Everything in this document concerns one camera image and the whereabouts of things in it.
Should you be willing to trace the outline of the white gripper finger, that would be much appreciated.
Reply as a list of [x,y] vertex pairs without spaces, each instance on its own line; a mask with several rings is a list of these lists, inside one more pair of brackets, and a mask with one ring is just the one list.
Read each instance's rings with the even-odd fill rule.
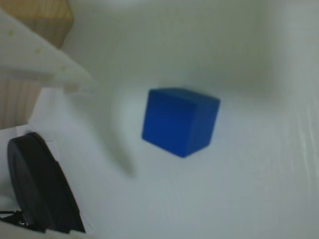
[[45,232],[33,231],[27,228],[15,226],[4,221],[0,221],[0,238],[1,239],[85,239],[86,234],[71,231],[62,233],[53,230]]
[[0,78],[74,91],[94,85],[87,70],[4,10],[0,11]]

